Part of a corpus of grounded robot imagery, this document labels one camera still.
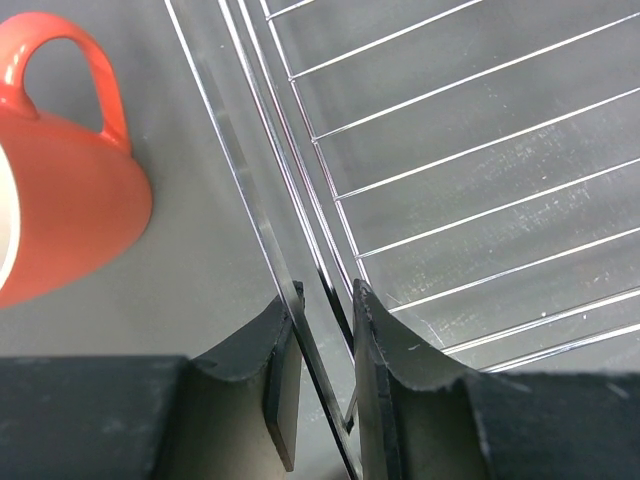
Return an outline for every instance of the red mug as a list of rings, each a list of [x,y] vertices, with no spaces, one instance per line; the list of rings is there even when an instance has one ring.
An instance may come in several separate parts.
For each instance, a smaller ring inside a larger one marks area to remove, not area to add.
[[[99,133],[37,110],[24,89],[29,58],[56,38],[75,42],[89,62]],[[151,189],[131,158],[113,67],[68,20],[33,12],[0,25],[0,147],[0,307],[93,272],[144,231]]]

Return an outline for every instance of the metal wire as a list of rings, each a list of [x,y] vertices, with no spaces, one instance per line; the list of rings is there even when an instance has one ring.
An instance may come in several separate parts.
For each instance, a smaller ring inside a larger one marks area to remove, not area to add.
[[[269,18],[271,13],[269,12],[269,6],[267,5],[266,0],[260,0],[260,5],[262,6],[262,11],[263,14],[265,16],[265,18]],[[285,72],[287,74],[287,77],[291,78],[291,66],[289,65],[289,60],[287,59],[287,56],[284,53],[284,48],[282,46],[282,42],[280,41],[280,36],[278,34],[278,30],[276,29],[275,25],[273,22],[268,22],[269,24],[269,32],[271,33],[271,38],[273,39],[273,42],[276,46],[276,49],[278,50],[278,55],[280,56],[280,61],[282,63],[282,66],[285,69]],[[322,169],[322,173],[324,175],[325,181],[327,182],[327,186],[329,187],[329,191],[331,193],[332,197],[336,197],[337,196],[337,189],[335,186],[335,182],[333,181],[333,177],[331,175],[331,171],[329,170],[329,166],[327,165],[327,161],[324,157],[324,152],[322,151],[322,148],[320,147],[320,144],[316,141],[314,141],[313,139],[315,138],[315,133],[314,133],[314,128],[313,125],[311,123],[311,119],[309,117],[309,114],[307,112],[307,108],[302,100],[302,95],[300,95],[300,90],[298,89],[298,86],[296,85],[295,81],[290,81],[289,85],[291,86],[291,90],[293,92],[293,96],[295,98],[296,104],[298,106],[298,110],[300,112],[300,115],[302,116],[302,120],[304,123],[304,126],[307,130],[307,134],[309,135],[309,139],[311,140],[312,144],[313,144],[313,148],[316,154],[316,158],[320,164],[320,168]],[[361,259],[358,258],[359,252],[358,252],[358,246],[356,244],[355,241],[355,237],[353,236],[353,232],[351,231],[351,227],[349,225],[349,221],[347,220],[347,216],[344,212],[344,208],[342,207],[341,204],[336,203],[336,210],[338,213],[338,218],[340,219],[340,223],[342,224],[342,228],[345,232],[345,235],[347,237],[347,241],[349,243],[349,247],[351,249],[351,253],[353,254],[354,258],[356,259],[356,265],[358,267],[358,271],[360,273],[360,276],[366,280],[367,282],[370,281],[369,279],[369,274],[367,273],[367,270],[364,266],[364,263],[362,262]]]
[[[542,327],[543,325],[549,325],[551,323],[555,323],[565,318],[574,317],[576,315],[592,312],[599,308],[607,307],[609,305],[614,305],[619,302],[624,302],[625,300],[630,300],[638,296],[640,296],[640,287],[630,288],[628,290],[625,290],[624,292],[618,292],[614,295],[609,295],[608,297],[594,300],[593,302],[584,303],[576,307],[568,308],[561,312],[557,312],[544,317],[539,317],[529,322],[524,322],[519,325],[515,325],[513,327],[499,330],[489,335],[483,335],[481,337],[474,338],[466,342],[461,342],[456,345],[451,345],[450,347],[443,348],[442,352],[446,353],[447,355],[453,355],[454,353],[463,352],[464,350],[469,350],[471,348],[476,348],[491,342],[503,340],[513,335],[517,335],[519,333],[533,330],[534,328]]]
[[[478,78],[482,78],[485,77],[487,75],[490,75],[492,73],[498,72],[500,70],[504,70],[505,68],[508,67],[512,67],[514,65],[517,65],[518,63],[522,63],[526,60],[530,60],[532,58],[535,57],[539,57],[540,55],[544,55],[545,53],[548,52],[552,52],[554,50],[557,50],[561,47],[564,47],[566,45],[569,45],[571,43],[577,42],[578,40],[582,40],[583,38],[587,38],[590,37],[591,35],[594,35],[596,33],[602,32],[604,30],[607,30],[611,27],[615,27],[616,25],[620,25],[621,23],[627,22],[629,20],[632,20],[634,18],[637,18],[638,16],[640,16],[640,12],[638,13],[634,13],[633,15],[629,15],[627,17],[621,18],[620,20],[616,20],[615,22],[611,22],[608,23],[606,25],[603,25],[601,27],[598,28],[594,28],[593,30],[589,30],[588,32],[582,33],[580,35],[576,35],[575,37],[571,37],[567,40],[563,40],[562,42],[558,42],[558,43],[554,43],[553,45],[550,45],[548,47],[542,48],[540,50],[536,50],[535,52],[532,52],[528,55],[524,55],[522,57],[516,58],[515,60],[510,60],[508,62],[502,63],[500,65],[497,65],[495,67],[489,68],[487,70],[484,70],[480,73],[476,73],[474,75],[471,75],[469,77],[463,78],[462,80],[458,80],[457,82],[453,82],[450,83],[448,85],[445,85],[444,87],[440,87],[437,88],[435,90],[432,90],[431,92],[425,93],[423,95],[419,95],[415,98],[412,98],[410,100],[407,100],[405,102],[399,103],[397,105],[394,105],[393,107],[389,107],[389,108],[385,108],[384,110],[381,110],[379,112],[373,113],[371,115],[368,115],[364,118],[361,118],[360,120],[356,120],[355,122],[351,122],[348,123],[347,125],[343,125],[342,127],[336,128],[335,130],[331,130],[327,133],[323,133],[322,135],[318,135],[317,137],[314,138],[314,140],[318,141],[318,140],[322,140],[323,138],[327,138],[327,137],[331,137],[333,135],[337,135],[338,133],[342,133],[345,132],[347,130],[350,130],[354,127],[358,127],[360,125],[364,125],[365,123],[369,123],[372,120],[376,120],[378,118],[384,117],[386,115],[389,115],[390,113],[394,113],[397,112],[398,110],[401,110],[403,108],[406,108],[410,105],[413,105],[415,103],[421,102],[423,100],[426,100],[427,98],[431,98],[435,95],[439,95],[440,93],[446,92],[447,90],[451,90],[452,88],[456,88],[459,87],[460,85],[464,85],[465,83],[469,83],[472,80],[477,80]]]
[[[366,52],[367,50],[371,50],[374,47],[377,47],[379,45],[385,44],[387,42],[390,42],[391,40],[395,40],[396,38],[400,38],[404,35],[406,35],[407,33],[411,33],[414,32],[416,30],[418,30],[419,28],[422,28],[424,26],[427,26],[433,22],[436,22],[438,20],[441,20],[443,18],[448,17],[449,15],[453,15],[456,12],[459,12],[460,10],[464,10],[465,8],[470,7],[471,5],[475,5],[476,3],[480,3],[484,0],[471,0],[467,3],[463,3],[462,5],[458,5],[455,8],[452,8],[450,10],[447,10],[446,12],[442,12],[438,15],[435,15],[433,17],[427,18],[426,20],[423,20],[421,22],[415,23],[407,28],[403,28],[402,30],[398,30],[397,32],[392,33],[391,35],[387,35],[386,37],[380,38],[378,40],[375,40],[371,43],[367,43],[366,45],[363,45],[361,47],[355,48],[347,53],[343,53],[342,55],[339,55],[337,57],[332,58],[331,60],[327,60],[326,62],[320,63],[318,65],[316,65],[315,67],[311,67],[308,68],[307,70],[303,70],[300,73],[296,73],[295,75],[291,75],[289,76],[289,80],[296,80],[298,78],[304,77],[306,75],[309,75],[310,73],[314,73],[317,72],[318,70],[322,70],[323,68],[326,67],[330,67],[331,65],[335,65],[336,63],[339,63],[343,60],[346,60],[347,58],[351,58],[354,57],[360,53]]]
[[[278,10],[275,13],[267,15],[267,21],[271,21],[274,18],[278,18],[283,15],[286,15],[287,13],[293,12],[294,10],[297,10],[300,7],[304,7],[305,5],[309,5],[310,3],[313,3],[313,2],[315,2],[315,0],[302,0],[301,2],[298,2],[294,5],[291,5],[289,7],[283,8],[282,10]]]
[[[634,235],[636,233],[640,233],[640,227],[632,228],[630,230],[625,230],[623,232],[616,233],[615,235],[610,235],[608,237],[601,238],[599,240],[595,240],[593,242],[585,243],[585,244],[580,245],[578,247],[570,248],[568,250],[564,250],[562,252],[555,253],[553,255],[549,255],[548,257],[540,258],[540,259],[535,260],[533,262],[525,263],[523,265],[519,265],[517,267],[510,268],[508,270],[503,270],[502,272],[499,272],[499,273],[496,273],[496,274],[493,274],[493,275],[489,275],[488,277],[481,278],[480,280],[476,280],[476,281],[473,281],[473,282],[465,283],[464,285],[460,285],[459,287],[455,287],[455,288],[452,288],[452,289],[449,289],[449,290],[445,290],[444,292],[436,293],[434,295],[430,295],[428,297],[421,298],[421,299],[415,300],[413,302],[405,303],[404,305],[400,305],[398,307],[394,307],[394,308],[389,309],[389,312],[395,313],[395,312],[399,312],[401,310],[406,310],[408,308],[413,308],[413,307],[415,307],[417,305],[422,305],[423,303],[432,302],[434,300],[438,300],[440,298],[447,297],[447,296],[453,295],[455,293],[460,293],[460,292],[463,292],[463,291],[468,290],[470,288],[478,287],[478,286],[483,285],[485,283],[492,282],[494,280],[498,280],[499,278],[503,278],[503,277],[506,277],[508,275],[512,275],[512,274],[517,273],[517,272],[522,272],[523,270],[527,270],[529,268],[533,268],[533,267],[537,267],[539,265],[543,265],[545,263],[553,262],[555,260],[559,260],[561,258],[568,257],[568,256],[574,255],[576,253],[585,252],[585,251],[587,251],[587,250],[589,250],[591,248],[599,247],[600,245],[605,245],[605,244],[607,244],[609,242],[613,242],[615,240],[619,240],[621,238],[628,237],[629,235]]]
[[[559,117],[552,118],[550,120],[547,120],[545,122],[539,123],[539,124],[534,125],[532,127],[525,128],[523,130],[520,130],[520,131],[517,131],[515,133],[512,133],[510,135],[506,135],[504,137],[500,137],[500,138],[497,138],[495,140],[491,140],[490,142],[483,143],[482,145],[477,145],[475,147],[468,148],[467,150],[464,150],[462,152],[458,152],[458,153],[456,153],[454,155],[450,155],[450,156],[448,156],[446,158],[442,158],[442,159],[437,160],[435,162],[427,163],[425,165],[422,165],[420,167],[414,168],[412,170],[408,170],[408,171],[400,173],[398,175],[393,175],[392,177],[385,178],[384,180],[380,180],[379,182],[372,183],[370,185],[367,185],[366,187],[362,187],[362,188],[359,188],[357,190],[353,190],[353,191],[351,191],[349,193],[345,193],[343,195],[338,195],[336,197],[336,201],[341,201],[341,200],[344,200],[345,198],[353,197],[354,195],[359,195],[359,194],[367,192],[369,190],[373,190],[374,188],[382,187],[383,185],[388,185],[390,183],[397,182],[398,180],[402,180],[403,178],[411,177],[412,175],[416,175],[417,173],[421,173],[421,172],[424,172],[426,170],[430,170],[432,168],[438,167],[440,165],[444,165],[445,163],[449,163],[449,162],[451,162],[453,160],[457,160],[458,158],[464,157],[466,155],[470,155],[472,153],[479,152],[481,150],[485,150],[487,148],[493,147],[495,145],[499,145],[501,143],[505,143],[505,142],[507,142],[509,140],[513,140],[513,139],[518,138],[518,137],[522,137],[523,135],[527,135],[529,133],[533,133],[533,132],[536,132],[538,130],[542,130],[543,128],[547,128],[547,127],[550,127],[552,125],[555,125],[556,123],[560,123],[560,122],[563,122],[565,120],[569,120],[570,118],[577,117],[578,115],[581,115],[583,113],[589,112],[591,110],[595,110],[597,108],[604,107],[605,105],[608,105],[609,103],[615,102],[617,100],[621,100],[621,99],[623,99],[625,97],[628,97],[628,96],[633,95],[633,94],[638,93],[638,92],[640,92],[640,87],[639,88],[634,88],[632,90],[628,90],[628,91],[623,92],[623,93],[621,93],[619,95],[614,95],[613,97],[609,97],[609,98],[606,98],[606,99],[604,99],[604,100],[602,100],[600,102],[596,102],[596,103],[593,103],[593,104],[588,105],[586,107],[579,108],[578,110],[574,110],[572,112],[565,113],[564,115],[560,115]]]
[[[552,188],[548,188],[546,190],[542,190],[540,192],[534,193],[532,195],[528,195],[526,197],[520,198],[519,200],[515,200],[513,202],[502,204],[498,207],[490,208],[480,213],[476,213],[475,215],[470,215],[468,217],[462,218],[460,220],[456,220],[455,222],[447,223],[446,225],[442,225],[440,227],[428,230],[426,232],[419,233],[417,235],[413,235],[411,237],[405,238],[403,240],[399,240],[397,242],[390,243],[388,245],[384,245],[380,248],[375,248],[366,253],[360,254],[358,258],[366,258],[371,257],[373,255],[377,255],[378,253],[386,252],[387,250],[391,250],[392,248],[397,248],[402,245],[407,245],[408,243],[415,242],[417,240],[422,240],[423,238],[430,237],[437,233],[446,232],[447,230],[451,230],[452,228],[460,227],[469,222],[473,222],[474,220],[478,220],[480,218],[487,217],[489,215],[493,215],[494,213],[502,212],[504,210],[508,210],[509,208],[516,207],[518,205],[524,205],[533,200],[537,200],[538,198],[546,197],[547,195],[551,195],[552,193],[561,192],[562,190],[566,190],[567,188],[573,187],[575,185],[579,185],[581,183],[588,182],[589,180],[593,180],[594,178],[602,177],[603,175],[607,175],[609,173],[615,172],[617,170],[622,170],[625,167],[629,167],[631,165],[635,165],[640,162],[640,158],[636,158],[633,160],[629,160],[628,162],[620,163],[618,165],[614,165],[613,167],[605,168],[598,172],[592,173],[590,175],[585,175],[584,177],[576,178],[575,180],[571,180],[570,182],[565,182],[561,185],[557,185]]]
[[[171,4],[171,0],[165,0],[165,4],[207,109],[209,119],[233,174],[251,225],[256,233],[256,238],[258,239],[260,248],[273,276],[278,293],[283,300],[287,313],[293,320],[296,339],[298,340],[300,350],[307,364],[309,374],[318,393],[318,398],[320,399],[349,478],[357,480],[361,478],[360,463],[351,449],[349,434],[342,417],[342,412],[340,411],[340,405],[338,404],[326,369],[322,363],[317,343],[313,338],[304,313],[304,308],[296,293],[284,255],[280,250],[277,238],[271,227],[269,217],[264,210],[263,202],[260,199],[258,189],[251,174],[251,169],[247,164],[235,134],[235,129],[229,120],[229,116],[226,114],[226,109],[215,81],[210,75],[203,76],[200,73],[198,63],[191,53],[188,41],[180,25],[178,15]],[[250,72],[247,70],[250,70],[250,65],[244,55],[240,36],[235,29],[229,6],[226,0],[218,0],[218,4],[225,23],[231,27],[229,33],[238,53],[241,66],[243,70],[249,74]]]
[[[550,348],[544,348],[537,352],[529,353],[528,355],[522,355],[520,357],[512,358],[506,362],[496,363],[490,367],[482,368],[480,371],[487,373],[498,373],[512,370],[517,367],[522,367],[533,362],[544,360],[545,358],[554,357],[561,353],[567,353],[578,348],[586,347],[588,345],[594,345],[596,343],[604,342],[605,340],[611,340],[613,338],[628,335],[640,331],[640,323],[634,323],[625,325],[624,327],[612,328],[605,330],[594,335],[587,335],[585,337],[571,340],[570,342],[561,343]]]
[[[293,138],[291,126],[289,125],[289,121],[287,120],[284,114],[282,104],[280,102],[278,93],[276,92],[275,84],[271,76],[271,72],[269,71],[269,67],[267,65],[267,62],[264,56],[264,52],[262,51],[262,47],[260,46],[260,42],[258,41],[258,37],[256,35],[255,29],[253,28],[253,23],[251,22],[251,18],[249,17],[249,12],[247,10],[246,4],[244,0],[238,0],[238,5],[240,7],[240,12],[241,12],[244,24],[249,33],[251,44],[253,46],[254,51],[257,54],[258,62],[260,64],[260,69],[266,81],[267,88],[269,91],[269,96],[271,98],[272,104],[275,107],[278,120],[280,121],[280,125],[283,128],[287,144],[289,145],[289,148],[293,154],[295,164],[298,168],[298,171],[300,172],[302,181],[304,182],[305,189],[309,193],[309,197],[311,199],[311,205],[320,223],[320,228],[325,237],[325,240],[327,241],[333,260],[336,266],[338,267],[338,272],[340,274],[340,277],[342,278],[345,289],[347,290],[347,292],[349,293],[349,297],[351,298],[352,286],[351,286],[351,281],[349,279],[349,273],[347,272],[344,262],[342,261],[340,252],[338,251],[338,247],[336,246],[335,240],[333,239],[331,230],[329,229],[329,225],[324,216],[324,212],[322,211],[322,205],[320,203],[320,200],[318,199],[315,188],[311,182],[309,172],[307,171],[307,168],[302,159],[302,154],[300,153],[298,144]],[[285,177],[285,182],[288,188],[292,191],[291,197],[294,201],[294,205],[296,206],[296,212],[299,212],[298,216],[300,218],[300,223],[303,227],[303,231],[307,238],[309,249],[314,257],[314,261],[316,263],[316,268],[318,270],[320,280],[325,286],[325,292],[329,299],[329,303],[331,304],[331,307],[334,311],[334,314],[336,316],[336,321],[338,323],[338,326],[340,327],[342,337],[347,346],[347,351],[349,353],[351,363],[352,365],[355,365],[353,333],[351,332],[351,327],[349,326],[349,322],[347,321],[347,317],[340,303],[340,298],[338,297],[338,294],[331,283],[329,273],[322,259],[322,254],[320,253],[320,248],[315,239],[315,235],[313,233],[313,229],[311,228],[311,224],[306,214],[304,204],[302,203],[302,199],[300,198],[300,194],[298,193],[298,189],[295,185],[295,181],[293,180],[293,176],[291,175],[291,171],[289,169],[286,155],[284,154],[282,150],[282,146],[280,145],[277,131],[273,126],[273,122],[271,121],[270,115],[267,112],[266,106],[263,104],[264,101],[262,100],[262,95],[260,94],[259,87],[257,82],[255,81],[255,78],[252,77],[250,74],[248,74],[246,71],[245,71],[245,74],[247,76],[248,81],[251,84],[251,90],[254,94],[254,100],[257,104],[258,111],[260,113],[260,117],[263,122],[263,126],[265,128],[265,131],[267,132],[269,141],[271,142],[272,149],[274,151],[274,155],[276,157],[280,170],[283,172],[283,176]]]

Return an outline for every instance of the mug handle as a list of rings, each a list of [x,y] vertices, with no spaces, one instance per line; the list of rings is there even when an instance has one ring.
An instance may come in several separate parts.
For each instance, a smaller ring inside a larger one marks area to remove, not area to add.
[[[57,15],[21,13],[0,25],[0,105],[20,115],[38,118],[24,88],[24,72],[33,52],[56,38],[72,40],[89,63],[104,122],[99,136],[130,155],[131,141],[122,99],[109,59],[91,35]]]

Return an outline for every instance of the mug rim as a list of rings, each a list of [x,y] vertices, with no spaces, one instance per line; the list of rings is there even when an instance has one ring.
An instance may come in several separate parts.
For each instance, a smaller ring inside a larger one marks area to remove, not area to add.
[[[0,144],[0,202],[6,202],[6,209],[0,205],[0,215],[9,217],[4,227],[8,228],[9,241],[3,252],[0,246],[0,290],[4,287],[18,256],[20,244],[20,198],[13,170],[5,150]]]

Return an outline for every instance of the wire rack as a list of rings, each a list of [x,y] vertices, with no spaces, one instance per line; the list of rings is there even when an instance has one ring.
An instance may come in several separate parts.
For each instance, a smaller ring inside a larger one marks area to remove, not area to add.
[[[356,276],[484,371],[637,344],[640,1],[219,4],[351,354]]]

